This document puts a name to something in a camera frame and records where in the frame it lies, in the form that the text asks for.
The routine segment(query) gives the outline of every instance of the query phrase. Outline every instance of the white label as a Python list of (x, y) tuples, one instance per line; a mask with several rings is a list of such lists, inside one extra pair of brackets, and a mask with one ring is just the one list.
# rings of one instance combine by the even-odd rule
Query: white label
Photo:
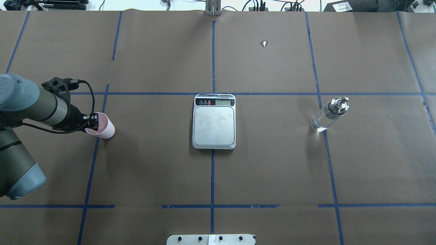
[(336, 12), (345, 12), (349, 10), (353, 10), (348, 2), (337, 3), (332, 5)]

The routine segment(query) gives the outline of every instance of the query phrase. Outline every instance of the scale display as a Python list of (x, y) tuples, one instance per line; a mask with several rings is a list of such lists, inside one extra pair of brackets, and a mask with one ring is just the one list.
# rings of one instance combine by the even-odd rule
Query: scale display
[(225, 149), (236, 146), (236, 99), (229, 94), (198, 94), (194, 99), (192, 146)]

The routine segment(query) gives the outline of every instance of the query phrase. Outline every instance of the white cup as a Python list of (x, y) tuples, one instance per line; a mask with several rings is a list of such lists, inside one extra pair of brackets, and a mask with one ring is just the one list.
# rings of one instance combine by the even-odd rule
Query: white cup
[(109, 139), (115, 134), (115, 127), (106, 114), (101, 112), (97, 112), (97, 114), (99, 115), (99, 129), (97, 131), (85, 129), (85, 131), (90, 135), (94, 135), (102, 139)]

